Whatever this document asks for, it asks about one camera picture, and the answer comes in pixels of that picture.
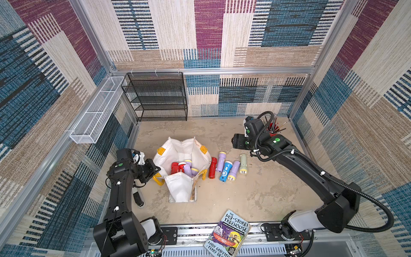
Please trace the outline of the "white tote bag yellow handles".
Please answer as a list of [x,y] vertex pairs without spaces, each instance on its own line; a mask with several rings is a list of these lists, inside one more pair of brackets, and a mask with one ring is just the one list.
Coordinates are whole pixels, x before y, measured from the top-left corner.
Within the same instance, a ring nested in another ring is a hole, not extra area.
[[171,203],[195,202],[197,183],[205,179],[211,161],[208,149],[196,138],[168,138],[154,157],[155,166],[160,168],[154,179],[167,185]]

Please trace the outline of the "purple flashlight lone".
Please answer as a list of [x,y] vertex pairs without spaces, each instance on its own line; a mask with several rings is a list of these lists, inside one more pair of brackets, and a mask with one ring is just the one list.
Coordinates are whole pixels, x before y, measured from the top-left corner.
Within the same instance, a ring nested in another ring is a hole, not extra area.
[[191,166],[189,164],[185,164],[183,167],[183,172],[184,174],[188,175],[190,178],[193,177],[192,175],[192,170],[191,170]]

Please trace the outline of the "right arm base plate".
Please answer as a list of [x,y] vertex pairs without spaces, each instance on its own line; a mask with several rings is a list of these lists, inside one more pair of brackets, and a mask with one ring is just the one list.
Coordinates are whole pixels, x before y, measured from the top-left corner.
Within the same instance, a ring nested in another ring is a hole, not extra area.
[[281,223],[263,223],[260,226],[268,242],[277,241],[309,241],[311,233],[309,231],[296,232],[292,227]]

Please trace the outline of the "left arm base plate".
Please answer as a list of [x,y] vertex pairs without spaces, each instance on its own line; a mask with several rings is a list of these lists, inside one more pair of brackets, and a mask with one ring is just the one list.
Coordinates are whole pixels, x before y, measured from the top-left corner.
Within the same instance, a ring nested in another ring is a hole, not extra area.
[[161,241],[159,243],[160,246],[162,245],[177,245],[178,239],[178,228],[177,227],[164,227],[161,226],[162,229],[162,236]]

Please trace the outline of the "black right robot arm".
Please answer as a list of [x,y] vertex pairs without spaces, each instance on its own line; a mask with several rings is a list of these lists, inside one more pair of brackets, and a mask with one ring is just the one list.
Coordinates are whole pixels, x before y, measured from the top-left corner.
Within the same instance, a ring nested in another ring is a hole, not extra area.
[[[235,134],[232,146],[247,150],[261,162],[275,161],[292,171],[306,183],[323,201],[318,209],[291,211],[281,221],[279,229],[285,240],[293,240],[305,230],[326,229],[341,233],[350,229],[366,233],[378,233],[391,229],[395,218],[392,212],[377,199],[362,192],[355,183],[347,184],[326,172],[281,134],[270,130],[275,115],[271,111],[261,113],[257,118],[248,116],[243,125],[244,134]],[[380,208],[386,215],[386,223],[376,228],[351,226],[349,222],[357,214],[360,200],[364,198]]]

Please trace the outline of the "green flashlight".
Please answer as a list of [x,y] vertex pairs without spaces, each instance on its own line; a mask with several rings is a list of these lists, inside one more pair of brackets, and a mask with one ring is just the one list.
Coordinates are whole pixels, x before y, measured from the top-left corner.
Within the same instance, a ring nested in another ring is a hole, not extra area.
[[246,156],[246,154],[241,154],[241,155],[240,155],[239,173],[242,174],[242,175],[248,174],[247,156]]

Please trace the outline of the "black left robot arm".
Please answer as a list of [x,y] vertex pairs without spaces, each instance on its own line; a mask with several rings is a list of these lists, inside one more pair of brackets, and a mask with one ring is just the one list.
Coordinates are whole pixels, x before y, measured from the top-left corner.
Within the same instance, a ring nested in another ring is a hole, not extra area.
[[151,159],[135,149],[117,151],[117,159],[107,172],[110,197],[102,223],[93,229],[95,243],[103,257],[137,257],[149,246],[164,239],[164,233],[155,217],[140,222],[132,211],[132,203],[141,204],[136,180],[144,187],[160,171]]

